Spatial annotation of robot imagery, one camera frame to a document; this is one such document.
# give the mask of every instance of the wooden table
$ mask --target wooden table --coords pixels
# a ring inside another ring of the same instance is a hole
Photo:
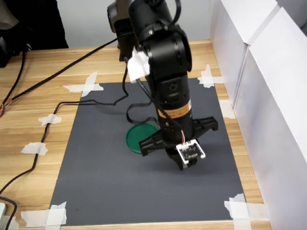
[[[189,78],[198,78],[206,65],[211,66],[214,77],[221,76],[210,41],[191,42],[193,70]],[[37,82],[51,76],[64,66],[91,51],[92,48],[60,49],[31,51],[27,53],[26,64],[20,83],[13,95],[20,93]],[[63,87],[70,84],[84,84],[86,78],[98,71],[96,82],[121,82],[125,64],[118,61],[119,51],[116,47],[106,47],[88,57],[81,63],[62,73],[52,81],[33,92],[23,96],[7,107],[5,115],[0,118],[0,187],[10,179],[31,168],[34,155],[22,154],[21,150],[30,142],[40,142],[44,127],[39,118],[52,114],[61,101],[78,101],[81,93],[72,93]],[[21,55],[13,57],[8,66],[0,69],[1,100],[12,87],[21,65]],[[228,95],[223,84],[215,85],[219,100],[227,100]],[[3,197],[18,204],[16,219],[20,226],[25,226],[21,211],[44,210],[49,208],[53,190],[57,181],[77,106],[63,106],[58,116],[62,122],[50,126],[45,141],[48,152],[39,156],[36,169],[29,175],[11,184]],[[235,156],[236,165],[243,185],[247,202],[263,203],[258,183],[253,172],[248,153],[236,119],[225,118],[227,132]],[[12,212],[9,205],[7,215]],[[266,222],[252,222],[254,230],[270,230]],[[84,229],[85,227],[65,227],[65,229]],[[153,225],[117,225],[90,226],[87,229],[194,229],[194,230],[232,230],[233,221],[209,221],[198,223],[169,223]]]

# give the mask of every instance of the gray cutting mat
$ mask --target gray cutting mat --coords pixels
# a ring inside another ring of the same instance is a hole
[[[113,102],[123,95],[121,83],[101,86],[82,99]],[[216,91],[197,79],[189,87],[193,117],[214,116],[219,130],[199,138],[206,158],[184,171],[163,150],[143,157],[128,149],[127,107],[149,101],[137,84],[127,84],[130,96],[116,107],[79,106],[51,201],[67,201],[67,225],[231,219],[224,201],[243,189]],[[155,109],[130,114],[144,120]]]

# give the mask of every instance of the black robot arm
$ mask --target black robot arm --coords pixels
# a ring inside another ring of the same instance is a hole
[[[180,0],[176,0],[176,5],[177,12],[174,19],[165,0],[130,0],[128,14],[137,50],[143,51],[149,58],[150,75],[146,79],[150,87],[149,96],[155,104],[160,126],[157,133],[140,142],[142,155],[146,156],[150,150],[166,149],[168,156],[180,169],[183,169],[194,165],[197,162],[197,155],[195,158],[190,158],[188,164],[183,163],[176,150],[176,146],[182,143],[182,134],[185,141],[190,141],[197,139],[209,129],[217,130],[218,124],[213,117],[204,119],[192,117],[188,85],[192,56],[187,36],[176,24],[181,13]],[[121,20],[115,22],[109,8],[108,12],[111,25],[124,23]],[[125,50],[132,51],[134,44],[128,42],[124,44],[120,42],[120,38],[118,40],[121,55]],[[130,58],[131,53],[127,53],[126,57]]]

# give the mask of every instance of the black cable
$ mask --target black cable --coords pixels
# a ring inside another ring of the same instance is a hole
[[[12,205],[14,205],[14,210],[13,210],[13,212],[12,212],[12,214],[11,214],[9,220],[8,220],[8,224],[5,227],[5,230],[8,230],[9,227],[10,227],[10,223],[11,223],[11,221],[12,221],[12,219],[13,219],[16,211],[17,211],[17,204],[14,201],[12,201],[12,200],[10,200],[8,198],[4,198],[4,197],[0,197],[0,200],[5,200],[5,201],[11,203]]]
[[[123,81],[122,81],[122,89],[123,89],[125,95],[122,96],[121,98],[117,99],[115,102],[113,102],[113,103],[102,103],[102,102],[98,102],[98,101],[96,101],[96,100],[94,100],[94,99],[84,100],[84,101],[77,101],[77,102],[60,102],[60,103],[57,105],[57,107],[55,108],[53,114],[56,114],[56,113],[58,112],[58,110],[59,110],[59,108],[60,108],[61,105],[95,105],[95,104],[99,104],[99,105],[113,105],[113,106],[115,106],[118,102],[124,100],[125,98],[127,98],[127,97],[129,96],[129,94],[128,94],[127,90],[126,90],[126,87],[125,87],[125,82],[126,82],[127,74],[128,74],[128,69],[127,69],[127,67],[126,67],[126,70],[125,70],[125,73],[124,73],[124,76],[123,76]],[[42,139],[41,139],[41,143],[44,143],[44,141],[45,141],[45,139],[46,139],[46,137],[47,137],[47,132],[48,132],[48,128],[49,128],[50,125],[51,125],[50,123],[47,123],[47,125],[46,125],[46,127],[45,127],[45,131],[44,131],[43,137],[42,137]],[[15,180],[17,180],[18,178],[20,178],[21,176],[23,176],[23,175],[25,175],[25,174],[28,174],[28,173],[32,172],[32,171],[35,169],[35,167],[36,167],[37,159],[38,159],[38,153],[35,154],[35,157],[34,157],[34,161],[33,161],[32,167],[31,167],[29,170],[27,170],[27,171],[25,171],[25,172],[23,172],[23,173],[17,175],[17,176],[14,177],[13,179],[11,179],[11,180],[0,190],[0,195],[1,195],[1,194],[3,193],[3,191],[4,191],[8,186],[10,186],[10,184],[13,183]],[[14,205],[14,211],[13,211],[13,213],[11,214],[11,216],[10,216],[10,218],[9,218],[9,221],[8,221],[8,223],[7,223],[7,225],[6,225],[6,228],[5,228],[5,230],[8,230],[8,229],[9,229],[9,226],[10,226],[10,224],[11,224],[12,218],[14,217],[14,215],[15,215],[15,213],[16,213],[17,204],[16,204],[15,202],[13,202],[12,200],[7,199],[7,198],[4,198],[4,197],[0,197],[0,199],[5,200],[5,201],[8,201],[8,202],[10,202],[11,204]]]
[[[173,123],[175,126],[177,126],[182,132],[183,129],[181,127],[181,125],[176,122],[174,119],[172,119],[166,112],[165,110],[161,107],[161,105],[151,96],[151,94],[149,93],[149,91],[146,89],[146,87],[144,86],[144,84],[137,79],[136,80],[137,83],[139,84],[139,86],[141,87],[141,89],[144,91],[144,93],[146,94],[146,96],[153,102],[153,104],[161,111],[161,113],[171,122]]]
[[[21,77],[21,74],[23,72],[23,69],[24,69],[24,63],[25,63],[25,54],[26,54],[26,51],[23,51],[23,60],[22,60],[22,63],[21,63],[21,67],[20,67],[20,71],[18,73],[18,76],[17,76],[17,79],[14,83],[14,85],[12,86],[11,90],[9,91],[8,95],[6,96],[6,98],[3,100],[2,102],[2,105],[4,105],[7,100],[9,99],[10,95],[12,94],[12,92],[14,91],[14,89],[16,88],[19,80],[20,80],[20,77]]]
[[[126,111],[126,118],[127,118],[128,122],[131,123],[131,124],[134,124],[134,125],[141,126],[141,125],[143,125],[143,124],[145,124],[149,121],[152,121],[152,122],[155,122],[157,125],[159,125],[157,119],[153,116],[148,117],[147,119],[145,119],[143,121],[135,121],[135,120],[131,119],[130,116],[129,116],[129,111],[131,109],[137,108],[137,107],[143,107],[144,108],[144,107],[150,106],[151,104],[152,104],[152,101],[150,101],[149,103],[133,103],[133,104],[131,104]]]
[[[181,1],[175,0],[175,2],[176,2],[176,14],[174,16],[174,19],[173,19],[171,25],[175,25],[178,22],[180,15],[181,15]]]
[[[68,66],[64,67],[63,69],[61,69],[60,71],[56,72],[56,73],[53,74],[52,76],[50,76],[50,77],[48,77],[48,78],[42,80],[41,82],[35,84],[34,86],[32,86],[32,87],[30,87],[29,89],[23,91],[22,93],[20,93],[20,94],[14,96],[14,97],[12,98],[12,100],[17,99],[17,98],[19,98],[19,97],[25,95],[26,93],[28,93],[28,92],[30,92],[30,91],[32,91],[32,90],[38,88],[39,86],[45,84],[46,82],[48,82],[48,81],[54,79],[55,77],[57,77],[57,76],[60,75],[61,73],[65,72],[65,71],[68,70],[69,68],[71,68],[71,67],[73,67],[74,65],[78,64],[80,61],[86,59],[86,58],[89,57],[90,55],[96,53],[97,51],[101,50],[102,48],[106,47],[107,45],[109,45],[109,44],[111,44],[111,43],[113,43],[113,42],[115,42],[115,41],[117,41],[117,38],[115,38],[115,39],[113,39],[112,41],[110,41],[110,42],[108,42],[108,43],[106,43],[106,44],[104,44],[104,45],[102,45],[102,46],[100,46],[100,47],[98,47],[98,48],[92,50],[92,51],[89,52],[88,54],[86,54],[86,55],[84,55],[83,57],[79,58],[78,60],[76,60],[76,61],[70,63]]]

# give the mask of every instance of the green circle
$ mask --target green circle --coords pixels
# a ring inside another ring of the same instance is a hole
[[[140,126],[133,126],[126,135],[126,143],[128,145],[128,148],[135,153],[141,154],[141,148],[139,145],[139,142],[142,140],[147,139],[154,133],[156,133],[159,129],[150,124],[146,123],[144,125]]]

